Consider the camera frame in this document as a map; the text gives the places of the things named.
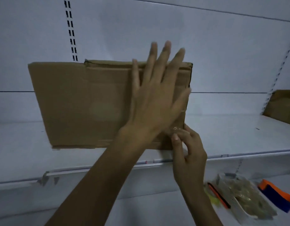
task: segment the hand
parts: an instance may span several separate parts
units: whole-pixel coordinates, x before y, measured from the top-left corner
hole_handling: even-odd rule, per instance
[[[184,59],[185,49],[181,48],[177,52],[167,68],[171,42],[166,41],[158,59],[156,59],[157,50],[157,43],[152,43],[142,85],[140,85],[138,63],[133,60],[131,109],[126,124],[145,135],[144,138],[148,142],[175,121],[190,94],[190,88],[187,88],[173,102],[175,81]]]
[[[199,134],[185,124],[184,130],[173,134],[171,141],[173,145],[174,179],[183,195],[203,191],[207,153],[203,149]],[[186,157],[184,157],[182,141],[188,148]]]

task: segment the cardboard box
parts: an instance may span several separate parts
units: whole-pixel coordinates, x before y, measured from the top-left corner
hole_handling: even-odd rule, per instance
[[[290,90],[275,91],[263,115],[290,124]]]
[[[139,63],[140,79],[145,65]],[[131,62],[37,62],[28,68],[53,148],[107,147],[128,120]],[[191,72],[192,63],[182,63],[174,100],[189,87]],[[172,126],[182,128],[184,121],[182,111]],[[172,145],[170,138],[161,133],[147,148],[172,149]]]

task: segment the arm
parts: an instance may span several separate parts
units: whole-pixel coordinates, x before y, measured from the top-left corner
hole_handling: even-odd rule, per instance
[[[171,138],[174,178],[197,226],[223,226],[203,188],[207,154],[200,136],[186,124],[184,129]],[[182,141],[188,148],[186,157]]]
[[[127,124],[46,226],[105,224],[124,181],[146,145],[173,123],[190,94],[190,89],[186,89],[172,102],[176,76],[185,50],[180,49],[165,70],[170,49],[171,43],[167,41],[156,59],[157,44],[151,44],[142,85],[137,61],[133,60],[132,99]]]

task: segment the forearm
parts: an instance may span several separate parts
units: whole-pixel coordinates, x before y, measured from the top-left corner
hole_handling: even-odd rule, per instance
[[[121,130],[46,225],[104,225],[144,143]]]
[[[223,226],[204,190],[182,194],[196,226]]]

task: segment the orange and blue item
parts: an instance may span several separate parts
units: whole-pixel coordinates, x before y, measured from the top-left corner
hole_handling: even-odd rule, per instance
[[[258,189],[279,209],[286,213],[290,211],[290,194],[265,179],[258,185]]]

